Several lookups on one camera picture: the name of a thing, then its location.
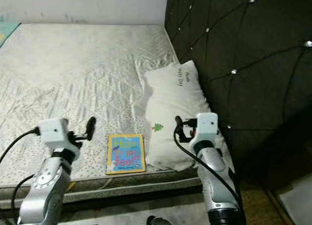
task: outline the silver robot arm segment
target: silver robot arm segment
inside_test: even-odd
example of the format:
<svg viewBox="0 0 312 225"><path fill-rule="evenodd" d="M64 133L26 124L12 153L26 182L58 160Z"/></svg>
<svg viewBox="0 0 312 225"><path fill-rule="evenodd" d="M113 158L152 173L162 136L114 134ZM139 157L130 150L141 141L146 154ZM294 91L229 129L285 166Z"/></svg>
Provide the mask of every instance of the silver robot arm segment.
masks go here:
<svg viewBox="0 0 312 225"><path fill-rule="evenodd" d="M218 179L204 165L198 164L197 172L203 184L203 196L210 223L212 225L246 224L239 197L239 188L234 183L234 173L225 164L221 150L215 148L215 139L218 135L218 115L200 113L197 115L197 119L183 122L177 116L175 120L179 141L181 143L189 142L193 154L221 178ZM184 125L193 128L190 138L183 133Z"/></svg>
<svg viewBox="0 0 312 225"><path fill-rule="evenodd" d="M81 140L91 140L96 119L87 123L86 133L68 132L66 119L51 119L39 124L40 135L52 156L44 160L33 176L30 192L21 204L19 225L56 225L65 192L70 185L71 164L77 160Z"/></svg>

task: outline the pillow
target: pillow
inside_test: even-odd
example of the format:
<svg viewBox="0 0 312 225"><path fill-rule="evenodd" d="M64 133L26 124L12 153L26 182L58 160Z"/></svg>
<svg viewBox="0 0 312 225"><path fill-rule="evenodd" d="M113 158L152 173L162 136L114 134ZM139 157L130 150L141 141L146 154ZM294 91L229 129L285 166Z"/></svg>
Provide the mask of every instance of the pillow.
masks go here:
<svg viewBox="0 0 312 225"><path fill-rule="evenodd" d="M193 159L176 146L173 132L177 115L186 120L196 117L198 113L210 112L193 61L185 64L174 62L164 68L146 72L144 81L145 96L149 96L145 113L145 118L150 124L147 164L161 170L177 171L192 166ZM190 130L191 128L184 128L187 136ZM233 169L229 151L220 134L215 143ZM188 143L181 145L190 151Z"/></svg>

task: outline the blue book cover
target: blue book cover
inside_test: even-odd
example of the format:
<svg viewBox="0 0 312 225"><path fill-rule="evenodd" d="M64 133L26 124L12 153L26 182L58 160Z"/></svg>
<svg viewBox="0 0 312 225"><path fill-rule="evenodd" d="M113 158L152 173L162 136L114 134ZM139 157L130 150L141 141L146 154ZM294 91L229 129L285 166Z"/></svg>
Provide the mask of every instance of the blue book cover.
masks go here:
<svg viewBox="0 0 312 225"><path fill-rule="evenodd" d="M110 135L107 149L106 174L145 171L143 136Z"/></svg>

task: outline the bed frame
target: bed frame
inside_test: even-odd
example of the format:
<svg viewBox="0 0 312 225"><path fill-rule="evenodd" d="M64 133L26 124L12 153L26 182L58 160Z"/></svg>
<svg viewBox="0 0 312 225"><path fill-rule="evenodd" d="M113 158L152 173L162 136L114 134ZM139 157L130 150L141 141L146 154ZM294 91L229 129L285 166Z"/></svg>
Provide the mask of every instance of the bed frame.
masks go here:
<svg viewBox="0 0 312 225"><path fill-rule="evenodd" d="M312 0L167 0L165 28L193 60L240 176L310 138Z"/></svg>

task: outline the quilted mattress surface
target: quilted mattress surface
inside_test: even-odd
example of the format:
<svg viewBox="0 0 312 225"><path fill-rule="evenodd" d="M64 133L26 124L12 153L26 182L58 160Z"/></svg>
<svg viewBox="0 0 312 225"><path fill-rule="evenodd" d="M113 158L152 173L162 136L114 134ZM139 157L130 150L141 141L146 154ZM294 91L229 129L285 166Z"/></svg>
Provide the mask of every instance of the quilted mattress surface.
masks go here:
<svg viewBox="0 0 312 225"><path fill-rule="evenodd" d="M94 138L83 143L71 177L108 178L108 135L141 133L148 152L141 78L173 61L162 26L20 25L0 48L0 154L41 120L66 117L79 134L95 116ZM23 138L0 166L0 187L16 185L48 156L40 137Z"/></svg>

